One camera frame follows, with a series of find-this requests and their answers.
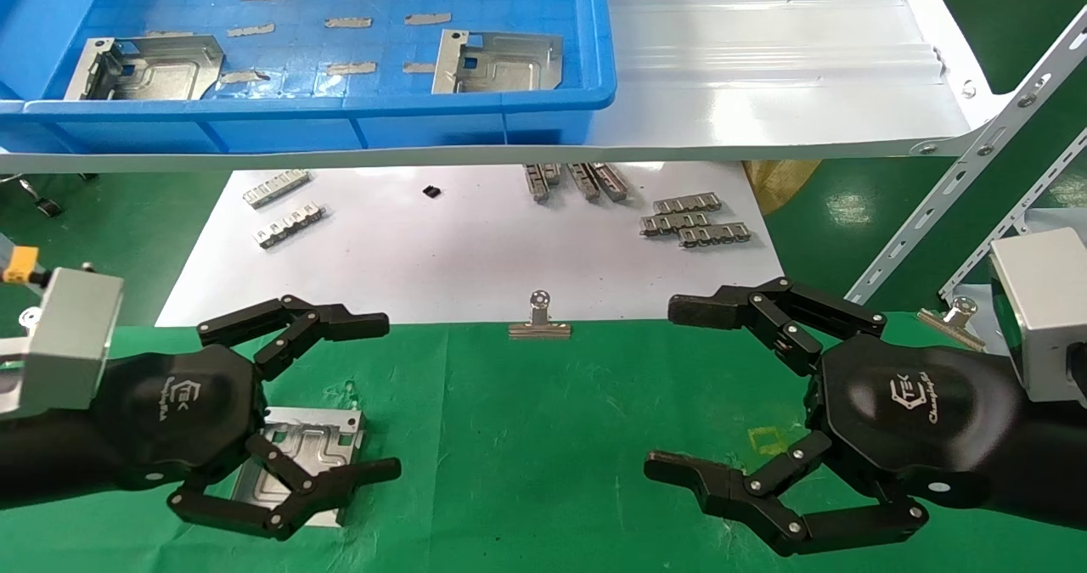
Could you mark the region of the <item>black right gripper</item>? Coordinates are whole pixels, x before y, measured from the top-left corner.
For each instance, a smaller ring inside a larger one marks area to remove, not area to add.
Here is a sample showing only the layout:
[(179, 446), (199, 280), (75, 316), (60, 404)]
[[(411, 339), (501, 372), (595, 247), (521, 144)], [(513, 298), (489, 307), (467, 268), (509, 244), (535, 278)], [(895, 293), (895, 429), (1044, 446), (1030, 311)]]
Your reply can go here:
[[(885, 317), (791, 278), (673, 295), (667, 319), (749, 331), (796, 375), (819, 372), (822, 431), (754, 472), (672, 452), (649, 452), (642, 464), (648, 479), (688, 489), (703, 514), (741, 523), (780, 557), (908, 541), (929, 520), (911, 497), (994, 508), (1016, 486), (1020, 382), (1008, 357), (878, 340)], [(805, 325), (846, 341), (822, 356)], [(783, 495), (820, 466), (876, 503), (797, 514)]]

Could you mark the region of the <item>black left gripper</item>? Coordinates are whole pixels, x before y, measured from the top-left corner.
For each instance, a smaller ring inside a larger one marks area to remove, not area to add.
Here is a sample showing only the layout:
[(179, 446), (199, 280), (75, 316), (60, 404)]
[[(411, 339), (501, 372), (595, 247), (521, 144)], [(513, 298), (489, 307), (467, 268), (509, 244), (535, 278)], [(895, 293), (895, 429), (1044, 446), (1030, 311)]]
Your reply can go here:
[[(209, 347), (182, 354), (140, 353), (108, 361), (102, 375), (102, 436), (117, 462), (120, 489), (183, 481), (167, 505), (183, 522), (288, 541), (315, 514), (343, 508), (361, 486), (399, 479), (399, 458), (326, 469), (312, 475), (267, 438), (261, 379), (277, 379), (321, 340), (372, 340), (391, 332), (387, 314), (350, 313), (284, 295), (197, 326)], [(232, 349), (276, 334), (252, 362)], [(209, 496), (248, 458), (288, 489), (265, 508)]]

